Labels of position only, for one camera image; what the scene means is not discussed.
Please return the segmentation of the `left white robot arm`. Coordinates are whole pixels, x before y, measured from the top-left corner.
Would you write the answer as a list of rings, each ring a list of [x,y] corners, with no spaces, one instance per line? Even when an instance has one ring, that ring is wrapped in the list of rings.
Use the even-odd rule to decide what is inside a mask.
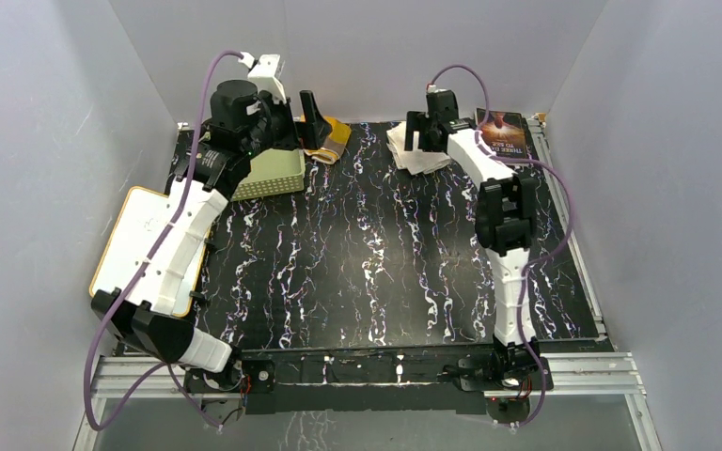
[[[199,330],[176,310],[192,301],[187,272],[201,257],[214,220],[227,207],[252,162],[271,150],[317,149],[331,131],[310,90],[300,93],[304,117],[290,99],[246,80],[218,85],[211,117],[192,132],[170,192],[160,200],[128,195],[91,287],[91,308],[124,345],[165,364],[197,368],[221,391],[243,379],[229,343]]]

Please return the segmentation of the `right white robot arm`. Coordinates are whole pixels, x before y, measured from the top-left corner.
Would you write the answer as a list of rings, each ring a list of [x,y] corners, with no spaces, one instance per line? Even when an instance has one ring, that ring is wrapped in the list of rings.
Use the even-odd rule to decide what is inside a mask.
[[[538,182],[506,165],[460,115],[455,94],[428,86],[427,109],[406,116],[404,147],[445,153],[477,186],[475,233],[492,265],[494,349],[488,363],[457,365],[461,380],[492,381],[514,389],[538,370],[539,347],[526,297],[526,267],[537,231]]]

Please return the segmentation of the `white towel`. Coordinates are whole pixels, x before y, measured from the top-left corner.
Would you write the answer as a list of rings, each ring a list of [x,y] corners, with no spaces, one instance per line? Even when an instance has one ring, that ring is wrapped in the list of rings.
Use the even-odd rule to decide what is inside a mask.
[[[419,148],[406,150],[405,130],[406,124],[401,122],[386,132],[387,147],[399,170],[406,170],[410,175],[417,176],[438,171],[452,162],[443,152],[426,152]]]

